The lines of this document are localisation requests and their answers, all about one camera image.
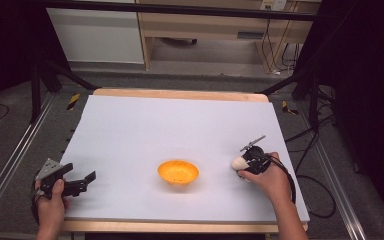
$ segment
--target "finger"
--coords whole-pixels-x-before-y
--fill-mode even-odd
[[[49,201],[49,199],[45,196],[37,196],[36,198],[36,206],[40,206],[40,204],[42,204],[43,202],[46,202],[46,201]]]
[[[70,201],[67,198],[62,198],[62,202],[64,203],[64,208],[67,209],[70,207]]]
[[[277,152],[271,152],[269,153],[270,156],[272,156],[274,158],[274,160],[278,160],[280,161],[280,158],[279,158],[279,153]]]
[[[40,181],[36,181],[34,183],[34,188],[37,189],[37,188],[40,188]]]
[[[55,182],[54,186],[52,187],[52,199],[55,199],[56,197],[61,198],[63,191],[64,191],[64,180],[58,179]]]
[[[251,181],[251,182],[256,182],[256,181],[257,181],[257,178],[258,178],[258,175],[255,175],[255,174],[250,173],[250,172],[245,171],[245,170],[240,170],[240,171],[238,171],[238,175],[239,175],[240,177],[245,178],[246,180]]]

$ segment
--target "white cabinet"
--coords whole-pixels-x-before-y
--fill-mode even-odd
[[[71,9],[48,9],[48,13],[68,61],[144,64],[136,13]]]

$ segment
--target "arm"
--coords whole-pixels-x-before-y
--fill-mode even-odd
[[[36,187],[40,187],[40,181],[36,182]],[[58,239],[61,231],[61,224],[64,221],[65,202],[61,197],[64,190],[64,181],[59,179],[52,188],[52,199],[40,197],[37,199],[39,215],[39,231],[37,240]]]
[[[277,153],[271,155],[279,159]],[[257,184],[270,199],[276,214],[280,239],[308,239],[295,204],[291,201],[288,178],[278,166],[270,164],[264,173],[258,175],[247,171],[239,171],[238,175]]]

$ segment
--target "orange bowl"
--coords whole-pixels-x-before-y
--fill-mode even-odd
[[[171,160],[158,167],[158,174],[170,184],[188,185],[198,177],[199,170],[192,163]]]

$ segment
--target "yellow object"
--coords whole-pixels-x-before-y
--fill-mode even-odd
[[[158,174],[168,183],[187,185],[198,177],[199,170],[189,162],[171,160],[158,167]]]
[[[70,103],[67,106],[67,110],[73,110],[74,105],[76,105],[77,100],[79,100],[80,93],[73,94],[70,99]]]

